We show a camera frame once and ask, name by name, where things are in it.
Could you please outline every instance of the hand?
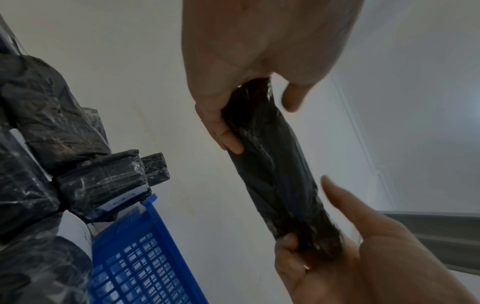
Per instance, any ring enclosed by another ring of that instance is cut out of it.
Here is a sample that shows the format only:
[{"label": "hand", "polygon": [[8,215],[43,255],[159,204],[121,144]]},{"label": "hand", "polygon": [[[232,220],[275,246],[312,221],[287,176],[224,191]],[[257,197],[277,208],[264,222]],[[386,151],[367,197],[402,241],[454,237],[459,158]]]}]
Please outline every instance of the hand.
[{"label": "hand", "polygon": [[329,201],[358,229],[334,262],[297,252],[294,234],[275,245],[275,268],[294,304],[477,303],[464,286],[403,225],[322,177]]},{"label": "hand", "polygon": [[182,52],[206,129],[225,150],[243,146],[221,109],[239,85],[276,72],[282,104],[296,111],[337,61],[364,0],[184,0]]}]

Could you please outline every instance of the finger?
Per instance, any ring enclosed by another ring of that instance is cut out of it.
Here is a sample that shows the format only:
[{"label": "finger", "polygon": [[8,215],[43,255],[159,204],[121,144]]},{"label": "finger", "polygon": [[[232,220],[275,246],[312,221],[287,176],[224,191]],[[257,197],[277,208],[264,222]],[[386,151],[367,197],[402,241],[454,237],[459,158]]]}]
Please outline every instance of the finger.
[{"label": "finger", "polygon": [[405,228],[400,223],[365,205],[356,196],[335,185],[327,176],[321,177],[321,186],[332,205],[352,222],[364,239],[374,235],[405,233]]},{"label": "finger", "polygon": [[290,82],[286,87],[285,91],[283,92],[283,96],[281,97],[281,104],[283,105],[285,110],[289,112],[296,112],[302,105],[305,96],[308,94],[308,92],[312,89],[314,85],[315,84],[298,86]]},{"label": "finger", "polygon": [[293,233],[279,238],[275,244],[275,269],[288,292],[295,289],[307,271],[295,252],[298,247],[299,239]]},{"label": "finger", "polygon": [[220,148],[222,148],[222,150],[226,151],[227,148],[225,147],[225,145],[220,141],[220,139],[218,138],[218,136],[205,124],[205,119],[204,119],[204,115],[203,113],[200,111],[199,107],[197,104],[195,104],[195,111],[198,115],[198,117],[200,117],[200,120],[201,122],[203,123],[203,125],[205,126],[206,130],[208,131],[208,133],[210,134],[210,136],[213,138],[213,140],[216,141],[216,143],[220,146]]},{"label": "finger", "polygon": [[200,110],[203,112],[205,125],[215,133],[218,139],[233,153],[241,154],[244,146],[225,123],[222,112]]}]

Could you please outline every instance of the ceiling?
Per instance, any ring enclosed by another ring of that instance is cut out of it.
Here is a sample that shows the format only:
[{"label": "ceiling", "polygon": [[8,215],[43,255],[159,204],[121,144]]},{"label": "ceiling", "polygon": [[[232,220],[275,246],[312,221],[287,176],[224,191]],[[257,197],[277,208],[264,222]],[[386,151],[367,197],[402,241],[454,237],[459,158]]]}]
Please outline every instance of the ceiling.
[{"label": "ceiling", "polygon": [[480,213],[480,6],[367,3],[333,75],[397,209]]}]

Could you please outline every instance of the blue plastic basket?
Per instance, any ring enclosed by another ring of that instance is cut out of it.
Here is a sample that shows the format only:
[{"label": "blue plastic basket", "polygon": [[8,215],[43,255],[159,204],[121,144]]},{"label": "blue plastic basket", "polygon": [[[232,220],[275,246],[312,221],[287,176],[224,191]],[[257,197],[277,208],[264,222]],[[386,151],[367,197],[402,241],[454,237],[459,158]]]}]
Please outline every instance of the blue plastic basket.
[{"label": "blue plastic basket", "polygon": [[93,240],[91,302],[208,304],[149,196]]}]

